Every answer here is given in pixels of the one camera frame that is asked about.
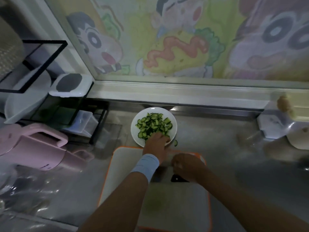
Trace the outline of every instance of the stainless steel counter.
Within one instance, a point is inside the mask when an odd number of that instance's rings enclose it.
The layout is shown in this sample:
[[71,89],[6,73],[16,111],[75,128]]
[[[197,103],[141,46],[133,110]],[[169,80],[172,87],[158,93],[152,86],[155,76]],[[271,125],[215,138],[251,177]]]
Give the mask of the stainless steel counter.
[[[97,207],[108,164],[118,146],[138,146],[130,133],[134,116],[151,105],[111,102],[104,129],[105,148],[94,149],[96,158],[82,173],[59,189],[46,210],[37,215],[81,225]],[[254,117],[259,111],[165,106],[175,115],[178,131],[173,149],[198,152],[208,167],[233,187],[271,201],[309,222],[309,175],[293,165],[266,158]],[[211,196],[213,232],[245,231],[234,216]]]

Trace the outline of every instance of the plastic box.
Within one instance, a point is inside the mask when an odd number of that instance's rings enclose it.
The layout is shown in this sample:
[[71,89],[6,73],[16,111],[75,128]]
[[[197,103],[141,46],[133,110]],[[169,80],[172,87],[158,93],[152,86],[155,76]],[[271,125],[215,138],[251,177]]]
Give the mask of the plastic box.
[[92,112],[90,111],[79,111],[73,121],[71,127],[64,128],[63,130],[91,138],[95,128],[98,125],[98,121],[93,116]]

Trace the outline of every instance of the cartoon face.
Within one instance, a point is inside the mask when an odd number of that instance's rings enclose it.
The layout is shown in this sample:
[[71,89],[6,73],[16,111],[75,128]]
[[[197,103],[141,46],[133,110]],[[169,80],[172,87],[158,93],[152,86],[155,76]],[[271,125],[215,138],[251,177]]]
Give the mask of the cartoon face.
[[123,52],[118,41],[101,34],[94,21],[83,12],[73,13],[67,16],[67,19],[85,53],[100,72],[108,73],[121,69],[119,61]]
[[309,10],[299,7],[299,3],[305,5],[303,0],[295,0],[295,6],[287,3],[286,10],[284,4],[279,5],[281,10],[276,10],[271,4],[278,1],[267,0],[240,27],[240,42],[230,52],[233,68],[266,72],[288,68],[309,56]]
[[168,31],[193,28],[203,11],[203,0],[158,0],[151,20],[154,28],[164,26]]

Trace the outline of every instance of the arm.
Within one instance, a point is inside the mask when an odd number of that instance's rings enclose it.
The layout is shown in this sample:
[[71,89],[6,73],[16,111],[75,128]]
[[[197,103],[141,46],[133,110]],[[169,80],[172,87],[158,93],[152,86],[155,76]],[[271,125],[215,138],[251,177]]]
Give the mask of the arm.
[[176,174],[203,186],[230,210],[248,232],[309,231],[309,224],[296,216],[223,183],[195,156],[176,155],[172,164]]
[[[157,158],[159,164],[161,164],[167,156],[164,147],[167,141],[169,141],[169,138],[163,136],[161,133],[154,133],[147,140],[143,155],[152,154],[154,158]],[[147,168],[146,165],[142,165],[141,167],[142,169]],[[86,220],[78,229],[78,232],[134,231],[150,181],[149,178],[152,176],[149,175],[151,173],[149,169],[146,169],[147,176],[144,172],[135,171],[135,169],[133,169],[133,172],[123,180],[102,205]]]

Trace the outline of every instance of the cartoon black hair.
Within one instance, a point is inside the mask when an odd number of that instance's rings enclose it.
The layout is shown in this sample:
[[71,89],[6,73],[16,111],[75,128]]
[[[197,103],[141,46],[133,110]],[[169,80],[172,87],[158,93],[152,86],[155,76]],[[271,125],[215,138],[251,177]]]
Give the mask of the cartoon black hair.
[[157,9],[156,11],[162,16],[162,12],[163,12],[163,6],[165,3],[167,3],[168,0],[158,0],[157,1]]
[[85,30],[86,23],[89,24],[91,27],[95,27],[95,22],[90,18],[89,15],[85,14],[84,12],[71,13],[67,15],[66,19],[68,20],[76,35],[81,34],[79,28]]

